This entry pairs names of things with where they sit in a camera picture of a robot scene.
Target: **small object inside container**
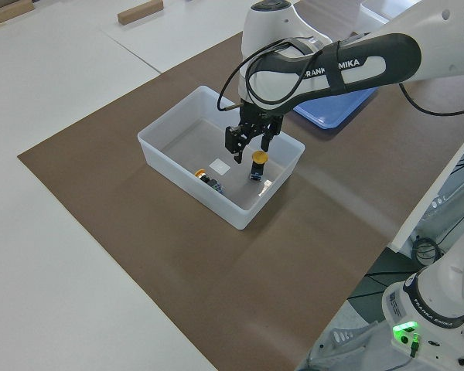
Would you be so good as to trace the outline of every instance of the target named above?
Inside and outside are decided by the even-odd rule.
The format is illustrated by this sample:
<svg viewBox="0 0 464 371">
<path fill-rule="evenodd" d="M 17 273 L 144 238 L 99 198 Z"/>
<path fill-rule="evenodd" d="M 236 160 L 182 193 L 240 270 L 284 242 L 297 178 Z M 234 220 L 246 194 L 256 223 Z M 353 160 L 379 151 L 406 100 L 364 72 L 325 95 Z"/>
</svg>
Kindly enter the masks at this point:
<svg viewBox="0 0 464 371">
<path fill-rule="evenodd" d="M 249 175 L 250 180 L 261 181 L 266 161 L 268 161 L 268 153 L 265 151 L 256 151 L 253 153 L 253 165 L 251 166 L 251 174 Z"/>
<path fill-rule="evenodd" d="M 194 173 L 199 179 L 209 185 L 211 188 L 215 189 L 219 194 L 223 195 L 223 188 L 222 185 L 216 181 L 215 179 L 211 179 L 208 175 L 206 175 L 204 168 L 201 168 L 197 172 Z"/>
</svg>

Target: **franka emika logo on robot base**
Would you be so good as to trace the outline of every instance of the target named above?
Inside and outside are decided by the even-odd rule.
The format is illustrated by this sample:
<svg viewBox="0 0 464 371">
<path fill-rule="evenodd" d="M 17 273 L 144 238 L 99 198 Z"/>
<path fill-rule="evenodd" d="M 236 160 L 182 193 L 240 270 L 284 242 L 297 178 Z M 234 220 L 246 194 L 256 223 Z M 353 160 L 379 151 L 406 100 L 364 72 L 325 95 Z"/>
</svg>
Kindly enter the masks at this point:
<svg viewBox="0 0 464 371">
<path fill-rule="evenodd" d="M 339 70 L 348 70 L 349 68 L 354 68 L 360 66 L 361 63 L 359 60 L 347 60 L 345 62 L 339 63 Z M 315 68 L 314 70 L 306 71 L 305 77 L 316 77 L 318 75 L 323 75 L 325 73 L 324 67 Z"/>
</svg>

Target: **yellow lid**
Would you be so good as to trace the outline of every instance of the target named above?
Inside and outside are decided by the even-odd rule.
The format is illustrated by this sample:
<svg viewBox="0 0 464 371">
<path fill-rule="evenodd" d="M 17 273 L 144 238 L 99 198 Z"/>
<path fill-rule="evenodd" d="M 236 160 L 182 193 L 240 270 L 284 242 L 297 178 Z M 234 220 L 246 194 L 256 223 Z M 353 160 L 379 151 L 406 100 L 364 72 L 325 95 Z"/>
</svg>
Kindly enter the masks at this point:
<svg viewBox="0 0 464 371">
<path fill-rule="evenodd" d="M 264 164 L 266 161 L 268 161 L 268 153 L 264 151 L 256 151 L 253 153 L 253 161 L 257 164 Z"/>
<path fill-rule="evenodd" d="M 205 171 L 204 171 L 204 168 L 201 168 L 200 170 L 198 170 L 197 172 L 194 173 L 195 176 L 197 176 L 198 178 L 200 177 L 201 174 L 204 174 Z"/>
</svg>

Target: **wooden block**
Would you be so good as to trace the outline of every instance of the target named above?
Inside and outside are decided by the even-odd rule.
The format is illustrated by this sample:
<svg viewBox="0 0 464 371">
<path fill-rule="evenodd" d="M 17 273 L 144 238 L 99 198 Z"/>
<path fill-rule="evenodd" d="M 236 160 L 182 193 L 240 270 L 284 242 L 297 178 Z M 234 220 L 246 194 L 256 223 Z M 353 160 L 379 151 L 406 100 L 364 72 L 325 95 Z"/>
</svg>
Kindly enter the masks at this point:
<svg viewBox="0 0 464 371">
<path fill-rule="evenodd" d="M 163 9 L 163 0 L 151 0 L 125 12 L 118 13 L 118 22 L 122 25 L 137 21 Z"/>
<path fill-rule="evenodd" d="M 34 9 L 31 0 L 18 0 L 0 8 L 0 23 Z"/>
</svg>

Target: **white square sticker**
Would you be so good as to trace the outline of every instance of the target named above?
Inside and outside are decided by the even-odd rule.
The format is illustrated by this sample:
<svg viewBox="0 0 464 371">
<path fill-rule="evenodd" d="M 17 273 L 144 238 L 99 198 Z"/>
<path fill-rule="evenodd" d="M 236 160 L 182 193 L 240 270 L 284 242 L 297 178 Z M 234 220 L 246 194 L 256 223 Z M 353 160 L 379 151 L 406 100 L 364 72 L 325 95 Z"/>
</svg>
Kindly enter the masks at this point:
<svg viewBox="0 0 464 371">
<path fill-rule="evenodd" d="M 227 165 L 222 160 L 220 160 L 219 158 L 217 158 L 215 161 L 213 161 L 210 164 L 210 167 L 220 175 L 223 175 L 223 174 L 225 174 L 226 172 L 228 172 L 230 170 L 230 166 Z"/>
</svg>

